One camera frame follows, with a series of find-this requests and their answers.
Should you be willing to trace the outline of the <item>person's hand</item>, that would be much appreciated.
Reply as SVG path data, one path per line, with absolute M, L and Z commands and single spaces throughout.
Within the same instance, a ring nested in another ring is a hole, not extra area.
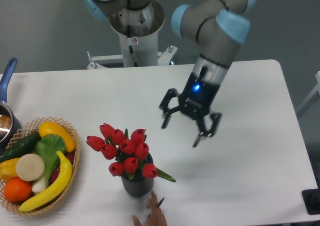
M 145 221 L 147 226 L 162 226 L 167 225 L 167 220 L 165 215 L 162 213 L 162 210 L 157 207 L 158 198 L 157 195 L 151 191 L 151 197 L 148 201 L 147 208 L 150 209 L 150 214 L 148 219 Z

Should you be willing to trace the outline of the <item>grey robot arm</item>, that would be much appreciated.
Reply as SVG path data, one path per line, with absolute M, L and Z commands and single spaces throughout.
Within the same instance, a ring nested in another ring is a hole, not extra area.
M 119 36 L 125 67 L 157 66 L 158 32 L 164 10 L 155 0 L 82 0 L 97 20 L 108 19 Z M 200 46 L 200 54 L 182 92 L 169 89 L 160 103 L 166 128 L 171 115 L 181 112 L 196 121 L 197 140 L 213 137 L 222 115 L 211 104 L 250 30 L 243 17 L 256 0 L 207 0 L 180 5 L 171 17 L 176 35 Z

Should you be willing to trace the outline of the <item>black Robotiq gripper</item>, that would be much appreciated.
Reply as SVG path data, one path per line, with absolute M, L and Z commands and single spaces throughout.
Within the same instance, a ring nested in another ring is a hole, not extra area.
M 211 104 L 219 88 L 220 85 L 198 81 L 195 73 L 191 73 L 180 95 L 175 88 L 171 88 L 168 89 L 162 99 L 159 105 L 159 108 L 163 111 L 162 116 L 164 118 L 161 128 L 165 129 L 168 126 L 171 115 L 180 110 L 182 114 L 196 120 L 199 133 L 192 145 L 193 148 L 196 148 L 201 140 L 215 136 L 222 114 L 210 114 L 210 119 L 212 120 L 210 129 L 206 128 L 204 117 L 209 114 Z M 169 108 L 169 103 L 174 97 L 178 97 L 179 105 Z

